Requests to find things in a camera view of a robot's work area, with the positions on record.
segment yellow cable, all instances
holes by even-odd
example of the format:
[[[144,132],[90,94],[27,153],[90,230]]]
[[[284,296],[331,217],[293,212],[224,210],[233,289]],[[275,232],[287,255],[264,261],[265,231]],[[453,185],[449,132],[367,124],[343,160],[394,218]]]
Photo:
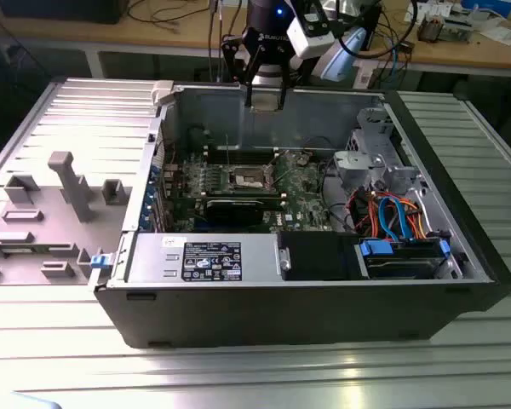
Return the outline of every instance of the yellow cable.
[[[424,229],[422,228],[422,215],[418,215],[418,227],[420,228],[420,233],[422,237],[425,239],[426,234],[424,233]]]

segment white sticker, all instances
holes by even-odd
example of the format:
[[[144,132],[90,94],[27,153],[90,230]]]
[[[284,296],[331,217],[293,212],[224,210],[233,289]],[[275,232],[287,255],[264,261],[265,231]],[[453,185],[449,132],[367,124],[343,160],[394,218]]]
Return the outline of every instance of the white sticker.
[[[183,247],[187,242],[187,237],[165,236],[163,237],[163,247]]]

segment paper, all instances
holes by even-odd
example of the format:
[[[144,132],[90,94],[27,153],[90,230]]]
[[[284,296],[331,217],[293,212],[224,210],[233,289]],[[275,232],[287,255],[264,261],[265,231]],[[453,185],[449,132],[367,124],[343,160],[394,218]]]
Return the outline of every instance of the paper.
[[[452,2],[443,2],[443,3],[436,3],[436,2],[427,2],[427,3],[417,3],[418,5],[418,16],[416,17],[416,23],[420,24],[422,23],[422,20],[424,20],[424,15],[441,15],[443,17],[448,17],[451,15],[452,6],[454,3]],[[407,12],[405,13],[404,21],[410,22],[412,16],[412,4],[409,4],[409,8],[407,9]]]
[[[498,41],[505,45],[511,45],[511,29],[507,27],[494,27],[481,32],[481,34],[491,40]]]

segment motherboard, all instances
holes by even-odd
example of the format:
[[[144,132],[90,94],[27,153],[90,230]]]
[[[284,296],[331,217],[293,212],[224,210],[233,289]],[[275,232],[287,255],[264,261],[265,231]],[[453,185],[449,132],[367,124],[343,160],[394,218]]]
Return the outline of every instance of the motherboard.
[[[190,153],[158,181],[159,231],[272,233],[331,230],[310,151]]]

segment slotted metal surface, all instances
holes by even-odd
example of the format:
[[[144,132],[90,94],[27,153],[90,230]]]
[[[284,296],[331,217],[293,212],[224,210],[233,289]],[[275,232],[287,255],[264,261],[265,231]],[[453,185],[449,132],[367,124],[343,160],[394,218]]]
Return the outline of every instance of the slotted metal surface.
[[[458,184],[475,208],[511,198],[507,183],[496,182],[498,195],[474,179]],[[511,248],[511,229],[497,226],[487,233]],[[7,388],[65,409],[511,407],[511,296],[426,342],[163,351],[125,345],[84,286],[0,287]]]
[[[9,200],[2,190],[13,174],[32,175],[40,186],[60,186],[47,162],[53,151],[70,151],[73,169],[91,187],[120,179],[132,187],[155,117],[151,81],[72,78],[52,84],[20,127],[19,140],[0,169],[0,214]]]
[[[400,94],[511,270],[511,151],[471,104],[448,94]]]

